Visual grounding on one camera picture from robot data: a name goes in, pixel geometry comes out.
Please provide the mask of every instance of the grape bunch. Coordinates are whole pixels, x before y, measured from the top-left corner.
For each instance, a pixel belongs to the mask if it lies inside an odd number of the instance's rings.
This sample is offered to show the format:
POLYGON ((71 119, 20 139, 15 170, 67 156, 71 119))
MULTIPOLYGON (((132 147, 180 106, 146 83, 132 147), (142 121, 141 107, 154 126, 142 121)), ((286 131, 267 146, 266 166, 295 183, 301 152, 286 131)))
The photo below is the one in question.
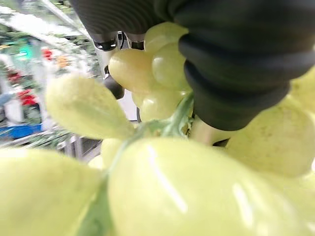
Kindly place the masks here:
POLYGON ((191 92, 184 75, 185 58, 178 50, 178 40, 187 32, 173 23, 159 24, 146 33, 145 51, 125 49, 110 59, 109 72, 132 92, 142 121, 170 117, 191 92))
MULTIPOLYGON (((166 25, 148 31, 146 52, 111 60, 141 109, 148 97, 163 110, 161 100, 167 106, 189 92, 165 79, 178 68, 154 72, 154 59, 176 44, 166 25)), ((164 118, 155 113, 135 127, 103 85, 64 75, 47 89, 48 112, 69 131, 102 139, 101 155, 87 165, 49 150, 0 149, 0 235, 315 236, 314 84, 311 70, 217 148, 184 132, 191 94, 164 118)))

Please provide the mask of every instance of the green grape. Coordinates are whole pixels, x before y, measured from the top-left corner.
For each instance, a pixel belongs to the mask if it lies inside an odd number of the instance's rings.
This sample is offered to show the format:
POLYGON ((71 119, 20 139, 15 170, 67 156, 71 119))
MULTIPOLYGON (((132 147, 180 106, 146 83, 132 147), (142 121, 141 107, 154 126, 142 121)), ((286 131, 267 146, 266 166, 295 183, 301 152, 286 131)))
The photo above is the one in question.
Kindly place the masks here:
POLYGON ((101 154, 94 157, 89 162, 89 166, 100 170, 108 169, 122 143, 123 141, 120 139, 104 139, 101 146, 101 154))
POLYGON ((261 112, 226 147, 230 156, 255 170, 302 175, 315 157, 314 119, 288 96, 261 112))
POLYGON ((140 117, 143 122, 153 119, 169 118, 176 110, 184 92, 157 90, 144 97, 140 106, 140 117))
POLYGON ((111 166, 122 144, 123 144, 123 141, 120 139, 104 139, 103 140, 100 153, 103 158, 104 169, 108 169, 111 166))
POLYGON ((109 176, 108 196, 119 236, 312 235, 256 172, 181 138, 130 145, 109 176))
POLYGON ((176 43, 188 29, 175 23, 165 22, 150 28, 144 38, 144 49, 146 52, 154 54, 160 48, 169 43, 176 43))
POLYGON ((288 178, 272 173, 262 173, 294 204, 305 225, 315 235, 315 173, 299 178, 288 178))
POLYGON ((299 79, 291 82, 290 94, 306 109, 315 112, 315 67, 299 79))
POLYGON ((48 150, 1 149, 0 157, 0 235, 76 235, 102 173, 48 150))
POLYGON ((109 61, 109 72, 113 79, 134 93, 150 93, 156 81, 152 74, 152 56, 137 50, 116 52, 109 61))
POLYGON ((88 162, 88 166, 95 168, 95 169, 103 170, 104 164, 103 164, 102 156, 98 155, 98 156, 94 157, 91 161, 88 162))
POLYGON ((48 113, 64 128, 93 139, 126 138, 134 133, 115 97, 92 78, 62 76, 47 88, 48 113))
POLYGON ((141 107, 143 99, 145 96, 146 96, 146 94, 134 93, 134 92, 131 95, 132 100, 137 107, 141 107))
POLYGON ((191 90, 184 74, 185 58, 178 44, 162 47, 153 56, 152 70, 157 82, 173 90, 191 90))

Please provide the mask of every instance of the blue container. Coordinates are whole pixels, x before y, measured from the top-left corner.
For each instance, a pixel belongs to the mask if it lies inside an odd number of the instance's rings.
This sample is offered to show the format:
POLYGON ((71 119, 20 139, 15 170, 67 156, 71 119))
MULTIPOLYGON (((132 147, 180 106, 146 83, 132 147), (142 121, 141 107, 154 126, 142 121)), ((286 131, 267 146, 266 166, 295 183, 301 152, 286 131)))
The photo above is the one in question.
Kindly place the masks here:
POLYGON ((42 131, 41 124, 36 125, 17 125, 17 126, 9 126, 0 128, 0 138, 12 138, 19 139, 25 136, 38 133, 42 131))

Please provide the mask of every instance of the robotic arm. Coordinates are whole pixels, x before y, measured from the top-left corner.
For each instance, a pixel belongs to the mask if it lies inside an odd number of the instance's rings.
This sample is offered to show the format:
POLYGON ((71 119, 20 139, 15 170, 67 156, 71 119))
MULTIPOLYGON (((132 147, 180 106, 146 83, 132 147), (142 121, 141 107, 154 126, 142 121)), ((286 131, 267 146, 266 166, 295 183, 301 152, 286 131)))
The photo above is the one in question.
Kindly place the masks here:
POLYGON ((219 130, 245 127, 315 63, 313 0, 70 1, 103 53, 103 66, 119 30, 142 49, 144 33, 160 22, 187 27, 179 45, 195 113, 219 130))

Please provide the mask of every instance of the light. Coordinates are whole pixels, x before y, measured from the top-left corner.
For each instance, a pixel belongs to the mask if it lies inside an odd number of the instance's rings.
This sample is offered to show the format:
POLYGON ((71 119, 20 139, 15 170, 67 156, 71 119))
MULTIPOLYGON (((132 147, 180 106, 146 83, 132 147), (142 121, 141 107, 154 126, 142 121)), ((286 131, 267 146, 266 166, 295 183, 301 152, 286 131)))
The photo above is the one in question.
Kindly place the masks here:
POLYGON ((27 55, 28 55, 27 51, 20 51, 16 56, 17 57, 24 57, 24 56, 27 56, 27 55))

